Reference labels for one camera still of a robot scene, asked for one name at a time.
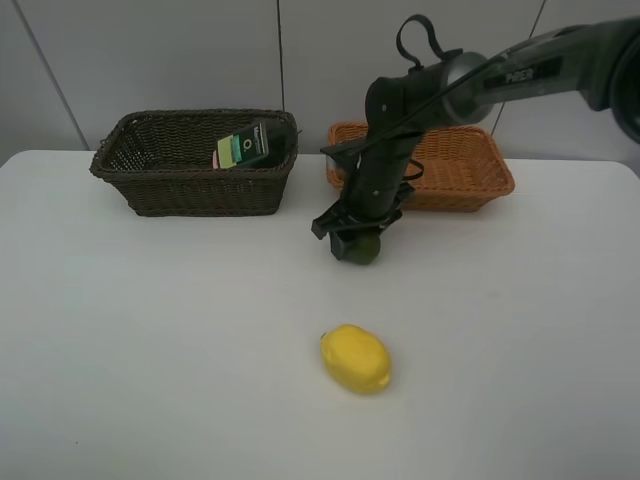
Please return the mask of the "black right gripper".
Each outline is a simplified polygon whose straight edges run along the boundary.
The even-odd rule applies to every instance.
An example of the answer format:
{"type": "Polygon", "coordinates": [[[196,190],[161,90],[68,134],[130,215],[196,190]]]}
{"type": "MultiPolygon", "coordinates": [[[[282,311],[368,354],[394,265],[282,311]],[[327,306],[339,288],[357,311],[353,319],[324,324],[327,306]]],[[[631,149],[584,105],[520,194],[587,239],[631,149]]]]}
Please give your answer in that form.
{"type": "Polygon", "coordinates": [[[357,213],[344,199],[338,199],[323,214],[312,221],[311,232],[319,240],[327,234],[330,250],[339,261],[352,261],[355,230],[378,229],[384,231],[402,217],[403,195],[396,194],[390,209],[380,217],[357,213]]]}

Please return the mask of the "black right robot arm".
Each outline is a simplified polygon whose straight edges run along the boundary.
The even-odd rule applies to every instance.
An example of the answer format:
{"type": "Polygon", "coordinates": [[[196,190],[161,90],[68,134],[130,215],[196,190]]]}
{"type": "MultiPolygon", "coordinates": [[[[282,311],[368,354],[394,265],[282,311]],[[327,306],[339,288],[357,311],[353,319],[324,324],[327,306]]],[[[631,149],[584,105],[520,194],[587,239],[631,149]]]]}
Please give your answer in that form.
{"type": "Polygon", "coordinates": [[[378,256],[381,233],[400,219],[413,192],[405,171],[427,132],[476,124],[496,104],[577,91],[591,110],[611,110],[619,128],[638,141],[638,18],[565,27],[491,58],[444,51],[431,21],[420,14],[413,19],[426,29],[439,63],[425,67],[398,44],[414,65],[403,77],[370,85],[366,136],[322,150],[343,170],[345,183],[311,231],[330,239],[336,259],[367,265],[378,256]]]}

